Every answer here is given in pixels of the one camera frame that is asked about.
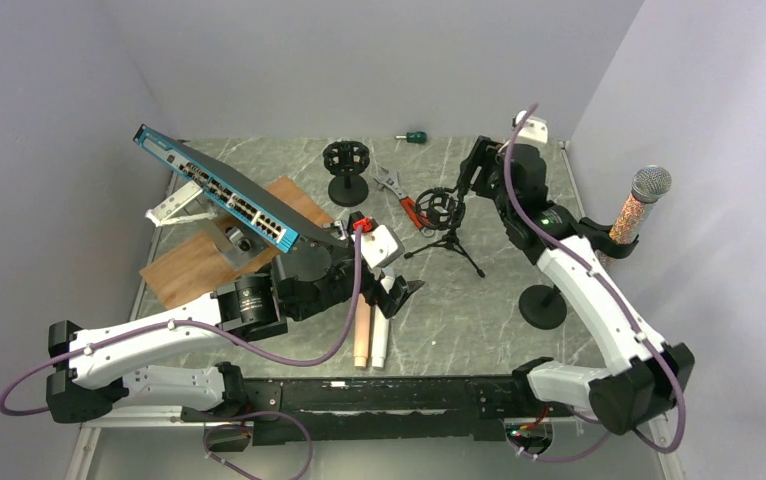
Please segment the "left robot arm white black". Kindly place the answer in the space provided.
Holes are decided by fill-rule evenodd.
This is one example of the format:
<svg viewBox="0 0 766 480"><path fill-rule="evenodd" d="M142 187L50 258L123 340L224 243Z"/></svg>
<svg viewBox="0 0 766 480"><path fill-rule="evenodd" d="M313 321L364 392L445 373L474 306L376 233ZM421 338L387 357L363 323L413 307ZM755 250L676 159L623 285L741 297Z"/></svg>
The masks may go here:
<svg viewBox="0 0 766 480"><path fill-rule="evenodd" d="M182 406L223 420L238 417L249 396L240 367L228 362L201 370L161 367L159 361L229 343L270 362L309 368L331 359L344 344L361 305L390 318L424 283L376 274L365 241L343 249L311 248L279 255L271 265L170 310L126 324L84 329L71 321L50 326L54 371L45 401L52 419L76 424L131 406ZM335 344L311 359L269 352L258 341L284 335L302 321L347 303Z"/></svg>

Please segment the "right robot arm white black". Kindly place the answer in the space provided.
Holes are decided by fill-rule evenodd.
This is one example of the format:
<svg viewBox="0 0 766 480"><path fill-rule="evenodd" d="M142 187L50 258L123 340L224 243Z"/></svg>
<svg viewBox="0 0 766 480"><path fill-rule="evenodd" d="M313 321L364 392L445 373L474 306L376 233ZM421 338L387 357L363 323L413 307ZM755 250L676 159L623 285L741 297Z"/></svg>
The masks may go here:
<svg viewBox="0 0 766 480"><path fill-rule="evenodd" d="M566 365L541 357L517 368L510 388L516 411L533 415L547 403L592 413L623 435L672 409L685 409L695 356L671 344L629 304L596 258L628 255L606 226L575 219L548 199L546 163L537 147L511 148L486 136L460 164L457 189L493 201L510 242L550 280L526 288L519 310L536 328L558 327L572 308L599 348L604 367Z"/></svg>

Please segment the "black round base clip stand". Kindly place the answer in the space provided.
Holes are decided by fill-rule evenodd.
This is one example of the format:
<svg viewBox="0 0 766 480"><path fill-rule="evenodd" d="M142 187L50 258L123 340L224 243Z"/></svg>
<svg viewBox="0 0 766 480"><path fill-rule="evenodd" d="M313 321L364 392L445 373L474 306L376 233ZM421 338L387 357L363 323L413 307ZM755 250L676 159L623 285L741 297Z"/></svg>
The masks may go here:
<svg viewBox="0 0 766 480"><path fill-rule="evenodd" d="M614 224L601 225L588 217L576 219L569 211L554 207L537 214L534 222L558 241L574 238L586 241L592 252L581 256L587 263L599 263L608 271L636 248L644 220L643 216L624 212ZM518 308L530 325L541 330L559 327L567 315L566 299L558 284L526 288L519 297Z"/></svg>

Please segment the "white microphone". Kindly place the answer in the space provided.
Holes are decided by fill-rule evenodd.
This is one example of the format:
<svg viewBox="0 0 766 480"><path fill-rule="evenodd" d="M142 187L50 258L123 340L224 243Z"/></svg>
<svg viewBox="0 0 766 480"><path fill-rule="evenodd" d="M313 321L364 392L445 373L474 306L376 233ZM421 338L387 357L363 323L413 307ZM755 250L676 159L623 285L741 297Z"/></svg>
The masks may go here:
<svg viewBox="0 0 766 480"><path fill-rule="evenodd" d="M392 267L385 267L382 270L382 275L381 285L383 290L388 293L395 281L394 269ZM380 304L375 306L373 313L370 360L373 369L382 370L385 368L387 358L389 319L381 310Z"/></svg>

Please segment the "black mini tripod stand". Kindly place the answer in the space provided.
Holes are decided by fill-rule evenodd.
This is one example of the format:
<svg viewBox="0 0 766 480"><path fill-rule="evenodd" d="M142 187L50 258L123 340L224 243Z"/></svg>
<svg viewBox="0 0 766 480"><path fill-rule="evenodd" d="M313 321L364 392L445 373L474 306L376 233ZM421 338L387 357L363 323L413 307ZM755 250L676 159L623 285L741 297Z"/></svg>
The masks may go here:
<svg viewBox="0 0 766 480"><path fill-rule="evenodd" d="M470 190L470 180L460 174L454 187L434 187L422 192L415 201L414 211L423 227L433 231L443 231L439 240L423 247L406 252L405 259L414 257L417 253L430 248L444 248L463 256L475 269L480 278L485 278L485 272L475 263L463 247L457 234L465 216L465 195Z"/></svg>

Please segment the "sprinkle pattern silver microphone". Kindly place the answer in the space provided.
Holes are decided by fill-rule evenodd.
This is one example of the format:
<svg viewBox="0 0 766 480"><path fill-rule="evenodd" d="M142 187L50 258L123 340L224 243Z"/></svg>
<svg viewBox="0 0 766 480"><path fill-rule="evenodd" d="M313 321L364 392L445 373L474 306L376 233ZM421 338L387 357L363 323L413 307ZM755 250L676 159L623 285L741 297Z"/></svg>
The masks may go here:
<svg viewBox="0 0 766 480"><path fill-rule="evenodd" d="M619 246L634 247L655 203L669 192L671 186L672 176L664 167L648 165L639 169L609 237Z"/></svg>

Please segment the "black shock mount desk stand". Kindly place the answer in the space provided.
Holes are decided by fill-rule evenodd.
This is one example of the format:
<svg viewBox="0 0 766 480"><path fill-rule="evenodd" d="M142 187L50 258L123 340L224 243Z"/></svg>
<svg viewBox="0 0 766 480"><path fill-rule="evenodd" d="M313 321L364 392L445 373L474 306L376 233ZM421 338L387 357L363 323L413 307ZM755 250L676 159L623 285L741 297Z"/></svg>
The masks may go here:
<svg viewBox="0 0 766 480"><path fill-rule="evenodd" d="M341 207L364 202L369 186L361 174L370 164L370 150L359 141L335 141L322 151L325 169L334 176L328 184L328 196Z"/></svg>

